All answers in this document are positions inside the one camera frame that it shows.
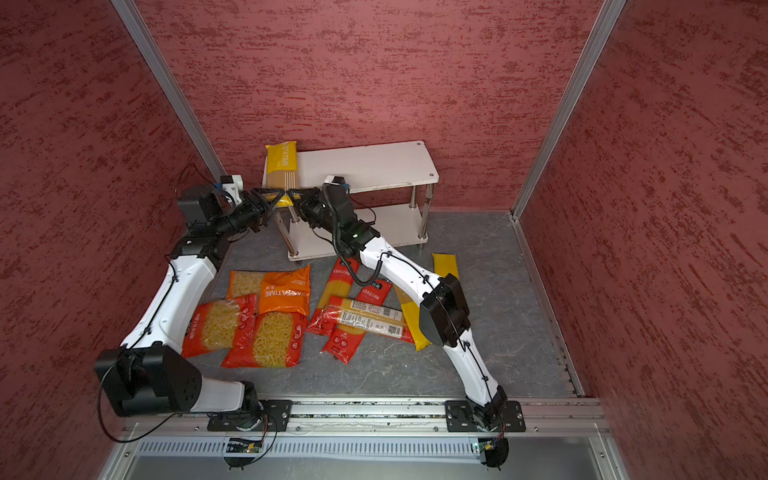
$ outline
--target textured red wall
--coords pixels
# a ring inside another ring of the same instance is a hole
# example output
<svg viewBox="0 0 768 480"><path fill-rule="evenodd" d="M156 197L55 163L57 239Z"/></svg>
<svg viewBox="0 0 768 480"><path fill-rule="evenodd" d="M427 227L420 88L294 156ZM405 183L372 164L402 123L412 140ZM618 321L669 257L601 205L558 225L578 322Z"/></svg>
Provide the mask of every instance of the textured red wall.
<svg viewBox="0 0 768 480"><path fill-rule="evenodd" d="M227 169L260 179L285 140L424 140L435 205L509 208L601 0L137 3Z"/></svg>
<svg viewBox="0 0 768 480"><path fill-rule="evenodd" d="M767 25L628 2L523 216L636 480L768 478Z"/></svg>
<svg viewBox="0 0 768 480"><path fill-rule="evenodd" d="M0 78L0 477L93 478L93 364L159 285L197 154L105 0L3 2Z"/></svg>

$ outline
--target metal bracket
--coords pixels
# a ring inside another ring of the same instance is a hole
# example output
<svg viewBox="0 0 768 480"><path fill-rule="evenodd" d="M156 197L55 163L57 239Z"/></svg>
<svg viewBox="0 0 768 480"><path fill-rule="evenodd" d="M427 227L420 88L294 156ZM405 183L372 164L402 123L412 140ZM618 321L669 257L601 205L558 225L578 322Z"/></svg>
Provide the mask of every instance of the metal bracket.
<svg viewBox="0 0 768 480"><path fill-rule="evenodd" d="M520 402L508 400L502 408L507 432L524 432L525 419L520 407ZM445 422L449 432L482 432L475 423L472 415L472 406L467 400L448 400L445 402Z"/></svg>
<svg viewBox="0 0 768 480"><path fill-rule="evenodd" d="M252 420L254 416L269 419L266 429L270 432L277 430L285 432L290 420L291 400L261 400L261 411L253 413L217 413L208 420L208 432L239 432L248 433L249 430L238 428L244 422Z"/></svg>

